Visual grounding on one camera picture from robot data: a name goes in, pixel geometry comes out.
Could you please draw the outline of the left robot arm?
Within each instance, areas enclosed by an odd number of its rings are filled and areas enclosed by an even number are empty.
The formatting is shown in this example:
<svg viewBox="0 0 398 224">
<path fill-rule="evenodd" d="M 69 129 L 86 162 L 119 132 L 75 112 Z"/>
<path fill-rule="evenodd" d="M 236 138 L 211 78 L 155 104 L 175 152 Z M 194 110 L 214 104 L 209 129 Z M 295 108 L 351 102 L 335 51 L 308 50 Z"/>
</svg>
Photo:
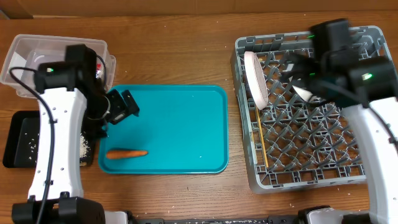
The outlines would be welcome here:
<svg viewBox="0 0 398 224">
<path fill-rule="evenodd" d="M 12 206 L 14 223 L 137 223 L 130 211 L 106 211 L 84 198 L 80 177 L 83 120 L 101 131 L 111 113 L 104 79 L 97 78 L 100 56 L 85 44 L 68 45 L 60 62 L 31 69 L 34 88 L 14 71 L 9 75 L 39 103 L 40 133 L 35 175 L 25 203 Z"/>
</svg>

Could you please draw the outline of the white round plate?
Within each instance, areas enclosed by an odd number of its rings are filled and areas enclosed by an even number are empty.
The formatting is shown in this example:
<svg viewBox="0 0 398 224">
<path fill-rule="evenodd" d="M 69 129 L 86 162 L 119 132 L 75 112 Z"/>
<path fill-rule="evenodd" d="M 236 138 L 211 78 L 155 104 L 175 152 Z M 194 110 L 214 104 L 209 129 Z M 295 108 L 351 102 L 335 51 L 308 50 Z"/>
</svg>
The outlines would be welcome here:
<svg viewBox="0 0 398 224">
<path fill-rule="evenodd" d="M 268 91 L 261 63 L 254 52 L 244 53 L 244 66 L 255 105 L 259 110 L 263 110 L 268 104 Z"/>
</svg>

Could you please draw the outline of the red snack wrapper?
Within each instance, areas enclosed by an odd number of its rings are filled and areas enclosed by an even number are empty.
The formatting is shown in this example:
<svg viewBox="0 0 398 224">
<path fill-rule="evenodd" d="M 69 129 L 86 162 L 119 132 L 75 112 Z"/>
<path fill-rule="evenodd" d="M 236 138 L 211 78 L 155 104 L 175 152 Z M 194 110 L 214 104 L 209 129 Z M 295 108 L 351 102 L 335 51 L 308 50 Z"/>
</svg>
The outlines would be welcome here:
<svg viewBox="0 0 398 224">
<path fill-rule="evenodd" d="M 96 78 L 101 78 L 103 72 L 103 65 L 100 63 L 96 64 Z"/>
</svg>

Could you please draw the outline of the orange carrot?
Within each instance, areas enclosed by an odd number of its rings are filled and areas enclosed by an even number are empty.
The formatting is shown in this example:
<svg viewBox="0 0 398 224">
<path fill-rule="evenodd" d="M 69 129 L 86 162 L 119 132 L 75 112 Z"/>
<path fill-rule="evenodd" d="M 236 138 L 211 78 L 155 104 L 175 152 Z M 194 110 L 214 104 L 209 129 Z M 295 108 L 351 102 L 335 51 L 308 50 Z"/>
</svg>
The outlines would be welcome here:
<svg viewBox="0 0 398 224">
<path fill-rule="evenodd" d="M 106 154 L 107 159 L 127 159 L 133 157 L 141 157 L 146 156 L 148 154 L 147 151 L 108 151 Z"/>
</svg>

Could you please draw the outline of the wooden chopstick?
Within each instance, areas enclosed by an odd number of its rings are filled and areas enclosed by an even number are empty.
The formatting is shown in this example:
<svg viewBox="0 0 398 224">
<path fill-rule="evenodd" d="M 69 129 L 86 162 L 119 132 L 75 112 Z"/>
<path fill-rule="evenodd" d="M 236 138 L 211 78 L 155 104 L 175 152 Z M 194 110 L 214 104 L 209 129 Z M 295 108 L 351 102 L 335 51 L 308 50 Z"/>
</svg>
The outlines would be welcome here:
<svg viewBox="0 0 398 224">
<path fill-rule="evenodd" d="M 268 163 L 268 160 L 267 160 L 267 152 L 266 152 L 266 148 L 265 148 L 264 135 L 263 135 L 263 132 L 262 132 L 262 124 L 261 124 L 261 119 L 260 119 L 260 116 L 259 116 L 259 109 L 258 109 L 257 106 L 255 106 L 255 114 L 256 114 L 257 125 L 258 125 L 258 128 L 259 128 L 259 138 L 260 138 L 260 141 L 261 141 L 263 159 L 264 159 L 265 166 L 268 169 L 269 163 Z"/>
</svg>

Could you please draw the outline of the white bowl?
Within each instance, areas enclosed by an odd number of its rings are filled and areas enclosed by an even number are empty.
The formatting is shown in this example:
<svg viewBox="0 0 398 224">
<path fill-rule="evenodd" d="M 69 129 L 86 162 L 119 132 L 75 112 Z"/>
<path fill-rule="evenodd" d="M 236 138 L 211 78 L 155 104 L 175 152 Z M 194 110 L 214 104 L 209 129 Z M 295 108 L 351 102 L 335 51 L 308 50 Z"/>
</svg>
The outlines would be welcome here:
<svg viewBox="0 0 398 224">
<path fill-rule="evenodd" d="M 294 91 L 296 92 L 296 94 L 306 103 L 311 102 L 312 99 L 315 97 L 315 95 L 312 92 L 310 92 L 304 88 L 300 88 L 295 85 L 293 85 L 292 87 L 293 87 Z"/>
</svg>

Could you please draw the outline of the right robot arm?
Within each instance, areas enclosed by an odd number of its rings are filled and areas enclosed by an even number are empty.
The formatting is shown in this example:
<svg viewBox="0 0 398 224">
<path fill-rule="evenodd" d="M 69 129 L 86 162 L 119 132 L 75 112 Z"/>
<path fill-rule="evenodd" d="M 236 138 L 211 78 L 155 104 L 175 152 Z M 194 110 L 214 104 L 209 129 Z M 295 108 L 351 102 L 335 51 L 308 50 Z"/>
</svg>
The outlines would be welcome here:
<svg viewBox="0 0 398 224">
<path fill-rule="evenodd" d="M 281 81 L 333 102 L 353 131 L 370 199 L 364 215 L 340 223 L 397 223 L 397 72 L 391 59 L 360 59 L 349 22 L 336 19 L 309 28 L 312 58 L 292 54 Z"/>
</svg>

